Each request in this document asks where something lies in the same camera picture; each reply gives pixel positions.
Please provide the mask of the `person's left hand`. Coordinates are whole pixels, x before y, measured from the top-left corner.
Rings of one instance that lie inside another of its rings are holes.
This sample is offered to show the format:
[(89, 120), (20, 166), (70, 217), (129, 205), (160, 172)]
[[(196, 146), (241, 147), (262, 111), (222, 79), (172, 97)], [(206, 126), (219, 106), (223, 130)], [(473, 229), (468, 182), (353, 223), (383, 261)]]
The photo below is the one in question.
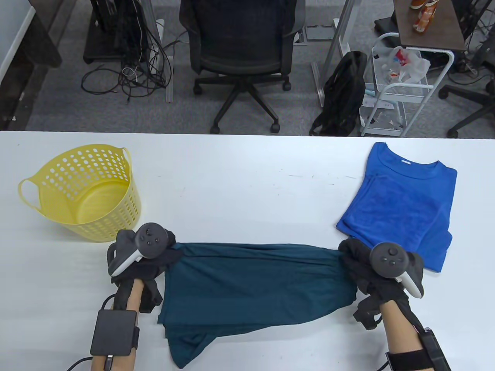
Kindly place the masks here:
[(146, 223), (137, 231), (119, 230), (107, 250), (108, 274), (117, 286), (114, 309), (127, 309), (135, 280), (144, 284), (140, 313), (150, 314), (162, 303), (155, 279), (182, 258), (175, 244), (174, 233), (156, 223)]

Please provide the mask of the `person's right hand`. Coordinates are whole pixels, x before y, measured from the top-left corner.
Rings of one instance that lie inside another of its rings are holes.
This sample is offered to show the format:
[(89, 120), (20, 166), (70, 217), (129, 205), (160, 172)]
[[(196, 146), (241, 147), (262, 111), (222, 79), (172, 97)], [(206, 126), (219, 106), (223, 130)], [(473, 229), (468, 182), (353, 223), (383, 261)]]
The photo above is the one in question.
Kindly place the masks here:
[(380, 313), (380, 305), (395, 301), (398, 306), (410, 308), (407, 294), (401, 284), (377, 274), (370, 264), (371, 249), (355, 238), (340, 242), (338, 247), (342, 253), (344, 265), (348, 268), (351, 278), (359, 290), (367, 296), (358, 308), (375, 316)]

